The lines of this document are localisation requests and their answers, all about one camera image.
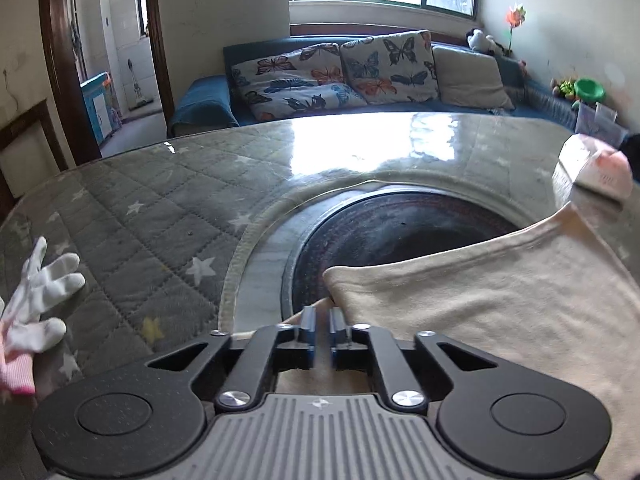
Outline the cream sweater garment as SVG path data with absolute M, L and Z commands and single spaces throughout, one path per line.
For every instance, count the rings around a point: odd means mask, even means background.
M 639 287 L 573 205 L 502 237 L 382 266 L 334 266 L 316 303 L 403 340 L 432 330 L 570 382 L 613 421 L 603 479 L 639 474 Z

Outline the black induction cooktop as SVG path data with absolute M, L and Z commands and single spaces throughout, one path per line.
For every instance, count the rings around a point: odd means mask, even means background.
M 294 244 L 282 278 L 282 314 L 295 314 L 326 296 L 322 274 L 332 266 L 379 266 L 474 245 L 517 229 L 495 211 L 431 188 L 356 198 L 314 222 Z

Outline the white pink glove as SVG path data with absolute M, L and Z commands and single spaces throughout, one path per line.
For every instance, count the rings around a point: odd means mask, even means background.
M 42 236 L 25 260 L 21 279 L 9 301 L 1 304 L 1 391 L 12 396 L 36 393 L 32 361 L 62 341 L 66 324 L 60 318 L 43 318 L 86 284 L 74 252 L 43 263 L 48 248 Z

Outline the left butterfly cushion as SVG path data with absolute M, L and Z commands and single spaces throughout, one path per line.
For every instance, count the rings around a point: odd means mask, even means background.
M 347 84 L 340 48 L 333 42 L 235 64 L 231 76 L 260 122 L 367 105 Z

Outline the butterfly cushion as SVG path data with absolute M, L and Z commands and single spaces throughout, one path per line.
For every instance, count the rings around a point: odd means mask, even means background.
M 427 29 L 352 40 L 342 44 L 340 52 L 348 84 L 370 105 L 439 97 Z
M 333 42 L 235 64 L 231 76 L 260 122 L 367 105 L 347 84 L 340 48 Z

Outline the right butterfly cushion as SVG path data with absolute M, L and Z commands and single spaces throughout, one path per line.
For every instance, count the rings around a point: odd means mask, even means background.
M 342 44 L 340 52 L 348 84 L 370 105 L 439 97 L 427 29 L 352 40 Z

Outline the beige cushion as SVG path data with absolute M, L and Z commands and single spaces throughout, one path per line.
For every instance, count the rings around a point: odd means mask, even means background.
M 496 60 L 489 55 L 434 46 L 439 96 L 449 105 L 514 110 Z

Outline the pink white tissue pack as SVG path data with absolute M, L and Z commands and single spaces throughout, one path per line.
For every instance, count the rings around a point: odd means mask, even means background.
M 559 163 L 573 184 L 620 203 L 631 196 L 634 179 L 627 157 L 593 136 L 570 136 L 561 148 Z

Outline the blue toy cabinet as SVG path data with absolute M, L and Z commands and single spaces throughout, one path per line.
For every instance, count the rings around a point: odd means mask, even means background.
M 101 146 L 122 128 L 119 105 L 109 72 L 98 73 L 80 84 L 96 143 Z

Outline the dark wooden chair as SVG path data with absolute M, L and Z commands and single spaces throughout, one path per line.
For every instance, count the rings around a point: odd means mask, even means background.
M 1 127 L 1 219 L 32 188 L 67 170 L 46 100 Z

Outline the clear plastic storage box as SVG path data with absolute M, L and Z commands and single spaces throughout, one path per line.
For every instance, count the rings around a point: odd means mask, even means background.
M 583 102 L 579 103 L 575 132 L 592 136 L 613 148 L 619 148 L 628 136 L 628 130 L 596 111 Z

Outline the panda plush toy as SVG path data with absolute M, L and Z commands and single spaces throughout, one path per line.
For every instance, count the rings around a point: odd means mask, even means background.
M 469 48 L 481 54 L 504 55 L 504 47 L 494 39 L 486 35 L 481 29 L 474 28 L 466 33 L 466 42 Z

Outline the black backpack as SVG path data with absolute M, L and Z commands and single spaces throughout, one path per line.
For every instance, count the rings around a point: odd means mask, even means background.
M 640 134 L 627 134 L 620 144 L 620 151 L 629 162 L 634 180 L 640 182 Z

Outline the green plastic bowl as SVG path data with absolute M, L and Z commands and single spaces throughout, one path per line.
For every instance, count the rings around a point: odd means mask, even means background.
M 575 96 L 587 104 L 602 103 L 606 97 L 605 88 L 596 80 L 579 78 L 574 82 Z

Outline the colourful pinwheel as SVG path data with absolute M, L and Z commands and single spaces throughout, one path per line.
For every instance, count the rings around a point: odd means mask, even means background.
M 524 6 L 514 4 L 506 11 L 506 22 L 509 25 L 508 52 L 512 52 L 512 41 L 514 30 L 522 26 L 526 21 L 526 10 Z

